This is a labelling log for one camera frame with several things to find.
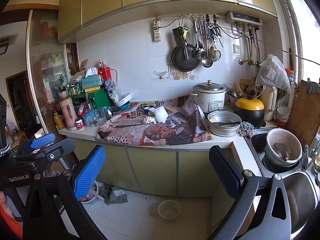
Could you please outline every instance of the rice cooker lid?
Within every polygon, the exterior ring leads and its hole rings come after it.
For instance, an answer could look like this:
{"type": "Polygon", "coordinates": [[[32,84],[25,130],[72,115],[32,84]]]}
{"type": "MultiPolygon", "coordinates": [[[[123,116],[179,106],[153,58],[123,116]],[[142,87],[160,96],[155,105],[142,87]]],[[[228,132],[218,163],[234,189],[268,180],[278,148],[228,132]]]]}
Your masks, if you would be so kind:
{"type": "Polygon", "coordinates": [[[212,83],[211,80],[208,80],[208,82],[196,84],[193,86],[193,90],[204,93],[223,93],[226,91],[226,88],[220,84],[212,83]]]}

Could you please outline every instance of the rice cooker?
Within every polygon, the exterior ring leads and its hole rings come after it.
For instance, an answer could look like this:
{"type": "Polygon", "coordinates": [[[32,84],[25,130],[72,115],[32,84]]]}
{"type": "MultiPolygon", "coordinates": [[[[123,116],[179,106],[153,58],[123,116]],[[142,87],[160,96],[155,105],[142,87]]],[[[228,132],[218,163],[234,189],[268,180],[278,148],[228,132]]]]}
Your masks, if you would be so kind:
{"type": "Polygon", "coordinates": [[[190,93],[190,95],[193,96],[195,103],[204,113],[223,109],[226,93],[224,86],[208,80],[208,82],[196,84],[192,89],[194,93],[190,93]]]}

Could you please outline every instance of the pink thermos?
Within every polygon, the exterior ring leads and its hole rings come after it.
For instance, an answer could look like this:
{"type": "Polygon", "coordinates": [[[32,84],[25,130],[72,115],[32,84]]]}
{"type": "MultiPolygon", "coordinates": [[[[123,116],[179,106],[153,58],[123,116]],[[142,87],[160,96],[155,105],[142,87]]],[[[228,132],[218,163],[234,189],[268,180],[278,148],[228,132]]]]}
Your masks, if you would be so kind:
{"type": "Polygon", "coordinates": [[[67,94],[66,91],[60,93],[59,105],[61,107],[64,120],[66,121],[67,127],[69,131],[73,131],[77,129],[76,126],[76,111],[73,107],[72,99],[67,94]]]}

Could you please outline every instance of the wooden board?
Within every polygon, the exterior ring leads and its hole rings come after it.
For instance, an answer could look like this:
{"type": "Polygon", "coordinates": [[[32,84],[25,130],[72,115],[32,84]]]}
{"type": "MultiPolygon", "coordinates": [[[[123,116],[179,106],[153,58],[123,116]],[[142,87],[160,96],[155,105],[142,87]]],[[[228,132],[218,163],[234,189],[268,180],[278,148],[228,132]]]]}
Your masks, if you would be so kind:
{"type": "Polygon", "coordinates": [[[308,95],[307,84],[301,80],[297,101],[285,127],[299,139],[302,148],[311,145],[320,127],[320,94],[308,95]]]}

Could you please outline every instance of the yellow pot lid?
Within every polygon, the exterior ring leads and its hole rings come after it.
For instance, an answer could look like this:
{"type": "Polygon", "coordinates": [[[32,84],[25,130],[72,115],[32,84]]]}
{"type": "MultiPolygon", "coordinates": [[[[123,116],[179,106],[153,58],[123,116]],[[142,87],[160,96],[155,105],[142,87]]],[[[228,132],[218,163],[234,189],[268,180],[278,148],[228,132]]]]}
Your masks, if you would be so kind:
{"type": "Polygon", "coordinates": [[[264,109],[263,103],[257,98],[254,98],[252,100],[249,100],[247,98],[239,98],[236,101],[236,106],[238,106],[241,109],[253,111],[259,111],[264,109]]]}

